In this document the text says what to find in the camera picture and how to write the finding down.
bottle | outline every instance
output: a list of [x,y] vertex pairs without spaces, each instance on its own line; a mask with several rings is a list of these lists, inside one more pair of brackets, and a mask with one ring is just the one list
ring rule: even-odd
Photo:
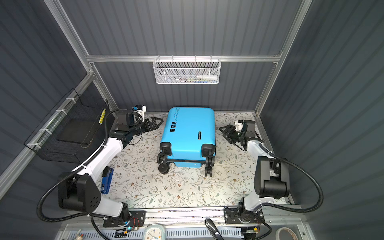
[[217,75],[204,74],[204,75],[197,75],[196,77],[203,80],[217,81]]

aluminum frame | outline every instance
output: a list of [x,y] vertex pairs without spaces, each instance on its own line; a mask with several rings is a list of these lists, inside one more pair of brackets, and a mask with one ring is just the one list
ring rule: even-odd
[[[72,101],[70,98],[74,98],[77,94],[83,93],[94,79],[95,75],[93,73],[88,73],[77,85],[74,91],[69,94],[67,99],[65,99],[57,109],[60,110],[67,106],[67,104]],[[42,126],[42,129],[47,128],[47,126],[53,122],[53,120],[58,116],[58,114],[59,111],[55,111],[53,115]],[[41,137],[42,134],[43,131],[38,131],[36,135],[31,139],[30,143],[37,142],[37,140]],[[35,155],[35,152],[33,152],[31,149],[29,149],[28,147],[24,147],[23,150],[0,175],[0,200]]]
[[99,71],[97,70],[96,66],[94,66],[87,60],[86,57],[89,55],[88,51],[85,48],[83,42],[81,41],[79,35],[77,34],[74,26],[72,25],[71,20],[66,14],[63,6],[61,5],[60,0],[44,0],[44,2],[53,17],[55,18],[57,24],[63,31],[65,37],[71,44],[73,50],[75,51],[77,57],[84,66],[85,70],[87,70],[87,72],[95,72],[97,79],[95,79],[93,83],[99,90],[101,97],[108,100],[109,108],[111,110],[117,109],[118,106],[115,100],[113,99],[111,93],[109,92],[107,86],[105,85],[105,82],[99,74]]
[[276,64],[275,68],[273,69],[272,74],[271,74],[270,78],[268,79],[268,81],[264,87],[264,90],[263,90],[263,93],[260,97],[260,100],[256,105],[255,113],[258,116],[262,112],[263,107],[264,107],[264,105],[268,99],[268,96],[271,93],[272,87],[275,84],[277,77],[279,76],[281,68],[283,67],[284,62],[287,58],[287,55],[288,55],[289,51],[291,50],[293,42],[295,41],[296,35],[299,32],[299,29],[300,29],[300,27],[304,21],[304,18],[308,12],[308,9],[311,6],[311,3],[312,3],[312,0],[302,0],[301,1],[300,7],[297,11],[295,19],[291,25],[291,28],[288,32],[286,40],[285,40],[283,47],[281,49],[280,61]]
[[155,59],[161,61],[218,61],[221,62],[259,62],[277,63],[280,55],[230,56],[230,55],[89,55],[86,59],[92,63],[127,62],[151,63]]

white mesh basket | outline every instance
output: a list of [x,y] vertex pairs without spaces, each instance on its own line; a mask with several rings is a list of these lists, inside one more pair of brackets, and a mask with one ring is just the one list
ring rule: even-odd
[[155,59],[153,70],[159,84],[217,84],[221,62],[161,61]]

floral mat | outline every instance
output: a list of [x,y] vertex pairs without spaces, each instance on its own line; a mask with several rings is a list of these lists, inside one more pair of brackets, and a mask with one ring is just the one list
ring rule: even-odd
[[[252,113],[215,113],[216,157],[213,176],[204,176],[201,168],[170,165],[168,174],[159,173],[156,163],[159,144],[167,114],[146,114],[159,117],[164,123],[159,129],[135,136],[132,143],[110,162],[114,169],[108,198],[127,202],[130,208],[202,207],[237,205],[253,190],[256,159],[248,152],[229,144],[219,127],[233,124],[236,119],[254,120]],[[100,188],[101,177],[97,180]],[[286,204],[285,199],[274,200]]]

wire mesh basket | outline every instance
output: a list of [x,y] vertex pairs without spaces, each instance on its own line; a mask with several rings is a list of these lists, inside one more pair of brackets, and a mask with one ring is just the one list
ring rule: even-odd
[[107,100],[76,95],[56,111],[56,117],[46,128],[35,130],[40,133],[39,137],[32,138],[31,134],[25,146],[43,160],[84,162],[105,138],[103,121],[109,112]]
[[221,62],[217,61],[162,61],[155,59],[153,70],[159,84],[217,84]]

